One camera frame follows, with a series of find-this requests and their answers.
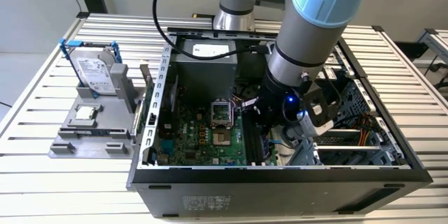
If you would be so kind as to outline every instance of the motherboard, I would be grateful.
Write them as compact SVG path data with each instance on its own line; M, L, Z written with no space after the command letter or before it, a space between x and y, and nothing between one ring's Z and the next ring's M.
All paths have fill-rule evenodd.
M217 125L213 129L208 108L180 107L176 137L161 140L160 165L246 165L241 113L232 109L226 117L225 111L225 106L218 105L214 116L222 120L232 117L233 127Z

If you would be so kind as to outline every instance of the blue drive bracket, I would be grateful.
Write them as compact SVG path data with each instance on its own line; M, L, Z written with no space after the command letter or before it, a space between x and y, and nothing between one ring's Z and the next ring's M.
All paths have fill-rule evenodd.
M72 68L73 68L73 71L74 71L74 74L76 74L76 77L77 77L77 80L78 80L78 85L84 88L84 84L82 84L82 81L81 81L81 77L78 76L78 73L77 73L77 71L76 71L76 68L74 68L74 65L73 65L73 62L72 62L72 59L70 59L70 55L69 55L69 53L68 53L68 51L66 51L66 47L69 47L69 45L68 44L65 44L65 39L64 38L61 38L60 39L60 41L58 41L58 47L60 47L60 49L61 49L61 51L62 51L62 53L64 53L64 57L65 57L65 59L69 61L69 64L72 65Z
M122 63L122 59L121 59L121 55L120 55L120 48L118 48L118 44L116 43L116 41L112 41L110 44L93 44L93 43L85 43L81 40L69 40L66 43L66 40L64 38L60 39L58 41L58 47L64 53L64 58L69 61L69 64L72 65L72 68L74 70L74 74L78 80L78 85L80 87L85 87L81 81L81 78L78 76L78 73L76 71L72 59L70 59L70 54L68 53L66 49L69 48L76 48L76 47L112 47L113 49L113 54L114 54L114 62L116 63ZM92 94L93 97L98 97L98 94L92 90Z

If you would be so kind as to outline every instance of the power supply label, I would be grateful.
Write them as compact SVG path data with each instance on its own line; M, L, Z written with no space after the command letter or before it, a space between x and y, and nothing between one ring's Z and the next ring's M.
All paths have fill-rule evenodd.
M228 210L232 196L184 196L184 208L190 211Z
M193 55L200 57L210 57L214 55L221 55L229 52L229 46L226 45L206 45L196 44L193 45Z
M89 88L98 94L116 94L104 61L90 58L77 58L76 60Z

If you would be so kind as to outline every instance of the slatted metal surface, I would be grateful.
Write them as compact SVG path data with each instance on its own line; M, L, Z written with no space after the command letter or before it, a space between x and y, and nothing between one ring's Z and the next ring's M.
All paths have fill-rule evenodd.
M164 19L162 26L209 28L209 19ZM257 22L257 30L277 32L280 23ZM157 72L162 40L150 18L90 15L78 20L66 38L120 44L134 85L145 60ZM349 26L342 35L364 66L393 118L434 179L424 189L366 216L232 218L188 222L325 222L374 224L448 223L446 106L421 76L370 27ZM134 192L125 191L129 160L49 159L48 147L72 106L77 84L56 49L0 124L0 223L106 223L153 220Z
M440 59L448 63L448 30L426 29L417 41L425 43Z

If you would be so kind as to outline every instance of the cable connector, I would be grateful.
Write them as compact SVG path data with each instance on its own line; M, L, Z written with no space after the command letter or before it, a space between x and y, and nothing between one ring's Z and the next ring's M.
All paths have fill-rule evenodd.
M249 46L249 51L262 55L268 55L270 53L268 47L261 45Z

